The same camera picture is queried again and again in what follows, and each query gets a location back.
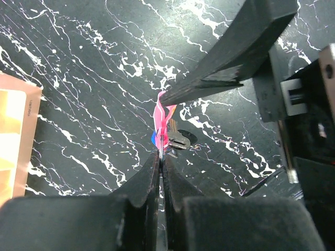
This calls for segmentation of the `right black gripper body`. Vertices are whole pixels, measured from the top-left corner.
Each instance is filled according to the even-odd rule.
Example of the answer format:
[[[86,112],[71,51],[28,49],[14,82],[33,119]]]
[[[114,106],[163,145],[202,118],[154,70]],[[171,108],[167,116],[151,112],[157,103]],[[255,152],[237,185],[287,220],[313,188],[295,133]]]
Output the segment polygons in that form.
[[[283,166],[299,184],[327,250],[334,250],[334,44],[284,77],[272,48],[253,77],[259,112],[276,124]]]

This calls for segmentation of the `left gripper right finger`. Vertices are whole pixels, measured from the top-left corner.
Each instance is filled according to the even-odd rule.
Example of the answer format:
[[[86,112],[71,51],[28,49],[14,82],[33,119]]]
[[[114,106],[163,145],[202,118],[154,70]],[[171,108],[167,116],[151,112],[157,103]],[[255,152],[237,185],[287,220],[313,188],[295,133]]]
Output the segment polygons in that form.
[[[324,250],[312,218],[288,198],[206,197],[162,165],[168,250]]]

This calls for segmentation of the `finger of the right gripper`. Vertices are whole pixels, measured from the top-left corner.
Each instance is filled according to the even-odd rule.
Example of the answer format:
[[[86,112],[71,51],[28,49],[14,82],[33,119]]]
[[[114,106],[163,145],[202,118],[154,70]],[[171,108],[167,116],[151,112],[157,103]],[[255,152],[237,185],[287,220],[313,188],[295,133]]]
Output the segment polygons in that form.
[[[163,106],[238,88],[250,79],[297,13],[296,1],[245,1],[197,67],[160,97]]]

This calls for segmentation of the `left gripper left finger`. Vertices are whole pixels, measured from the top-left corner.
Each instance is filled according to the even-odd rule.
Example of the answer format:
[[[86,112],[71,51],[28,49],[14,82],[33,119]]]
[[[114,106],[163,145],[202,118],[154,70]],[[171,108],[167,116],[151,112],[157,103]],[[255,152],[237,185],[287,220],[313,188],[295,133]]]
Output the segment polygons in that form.
[[[155,250],[159,155],[102,196],[19,197],[1,207],[1,250]]]

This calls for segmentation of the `key with black tag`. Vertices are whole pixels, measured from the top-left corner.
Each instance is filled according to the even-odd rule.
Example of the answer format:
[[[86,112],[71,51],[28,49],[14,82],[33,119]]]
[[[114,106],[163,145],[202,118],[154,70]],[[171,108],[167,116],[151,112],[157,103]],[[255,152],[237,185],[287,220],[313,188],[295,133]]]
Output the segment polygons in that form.
[[[178,129],[177,122],[174,119],[169,120],[167,135],[169,142],[164,153],[173,158],[178,158],[178,151],[189,149],[198,140],[195,134],[183,129]]]

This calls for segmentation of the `key with blue tag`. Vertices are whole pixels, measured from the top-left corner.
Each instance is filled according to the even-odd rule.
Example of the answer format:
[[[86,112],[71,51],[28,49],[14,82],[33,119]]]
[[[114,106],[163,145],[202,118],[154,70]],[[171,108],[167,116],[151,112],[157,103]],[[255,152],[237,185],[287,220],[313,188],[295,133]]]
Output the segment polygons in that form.
[[[157,133],[155,131],[153,131],[153,134],[151,136],[151,142],[153,143],[153,145],[157,146]]]

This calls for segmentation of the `pink strap keyring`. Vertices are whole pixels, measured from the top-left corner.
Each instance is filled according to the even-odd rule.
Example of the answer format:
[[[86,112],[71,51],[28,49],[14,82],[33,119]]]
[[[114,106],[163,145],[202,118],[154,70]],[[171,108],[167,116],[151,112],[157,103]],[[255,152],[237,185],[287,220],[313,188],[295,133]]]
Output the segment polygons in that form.
[[[163,150],[168,146],[168,122],[172,118],[176,105],[167,106],[168,109],[167,115],[165,114],[164,107],[160,102],[160,97],[165,94],[166,91],[161,91],[158,93],[158,99],[153,112],[153,121],[154,121],[154,130],[157,133],[157,149],[160,150],[163,147]]]

